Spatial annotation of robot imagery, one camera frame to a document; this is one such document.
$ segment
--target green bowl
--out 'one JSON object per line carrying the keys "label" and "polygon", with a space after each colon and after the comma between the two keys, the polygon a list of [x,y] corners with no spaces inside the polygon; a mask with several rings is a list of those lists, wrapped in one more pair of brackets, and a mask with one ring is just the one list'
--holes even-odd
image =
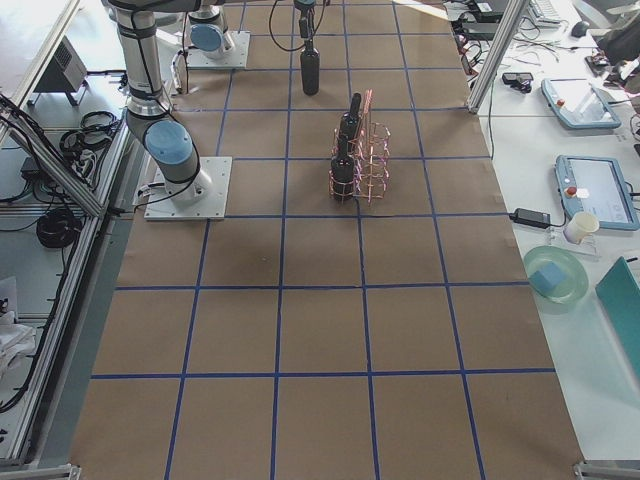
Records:
{"label": "green bowl", "polygon": [[552,302],[572,304],[580,300],[589,289],[589,278],[582,264],[569,252],[557,247],[536,247],[524,256],[524,269],[531,277],[549,262],[553,262],[565,274],[565,279],[550,292],[538,291]]}

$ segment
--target white keyboard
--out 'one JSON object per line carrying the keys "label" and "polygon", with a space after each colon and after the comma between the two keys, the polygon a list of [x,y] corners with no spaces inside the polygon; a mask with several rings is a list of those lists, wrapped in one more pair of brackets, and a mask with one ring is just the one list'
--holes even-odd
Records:
{"label": "white keyboard", "polygon": [[551,0],[529,0],[529,14],[539,27],[556,26],[562,21]]}

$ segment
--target paper cup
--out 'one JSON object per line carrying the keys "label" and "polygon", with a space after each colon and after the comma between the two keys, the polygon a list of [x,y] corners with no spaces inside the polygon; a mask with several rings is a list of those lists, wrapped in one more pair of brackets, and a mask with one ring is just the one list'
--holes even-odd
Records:
{"label": "paper cup", "polygon": [[578,244],[587,235],[597,232],[599,228],[600,221],[593,213],[578,212],[564,227],[564,238],[570,243]]}

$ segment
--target tablet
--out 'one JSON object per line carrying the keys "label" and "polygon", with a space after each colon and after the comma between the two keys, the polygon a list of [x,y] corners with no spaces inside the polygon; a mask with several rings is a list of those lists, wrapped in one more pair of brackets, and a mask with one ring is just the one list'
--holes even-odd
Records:
{"label": "tablet", "polygon": [[[562,205],[569,217],[591,212],[600,220],[600,228],[638,230],[640,223],[629,189],[615,158],[560,155],[556,159]],[[575,187],[575,195],[567,189]]]}
{"label": "tablet", "polygon": [[611,105],[584,78],[544,79],[542,93],[558,118],[569,128],[618,128]]}

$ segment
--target bottle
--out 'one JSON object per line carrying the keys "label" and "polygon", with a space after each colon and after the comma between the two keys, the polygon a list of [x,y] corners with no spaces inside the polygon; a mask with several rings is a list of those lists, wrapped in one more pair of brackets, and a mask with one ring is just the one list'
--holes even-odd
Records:
{"label": "bottle", "polygon": [[344,202],[353,194],[353,157],[348,152],[346,135],[338,136],[338,151],[331,158],[331,191],[333,198]]}
{"label": "bottle", "polygon": [[300,53],[300,73],[302,74],[302,91],[306,95],[315,95],[320,89],[320,54],[311,42],[305,42],[305,49]]}
{"label": "bottle", "polygon": [[360,102],[362,97],[359,93],[354,93],[351,97],[351,107],[348,112],[345,112],[340,118],[340,130],[338,131],[338,138],[340,135],[346,135],[349,143],[349,153],[353,152],[353,140],[358,136],[358,125],[360,123]]}

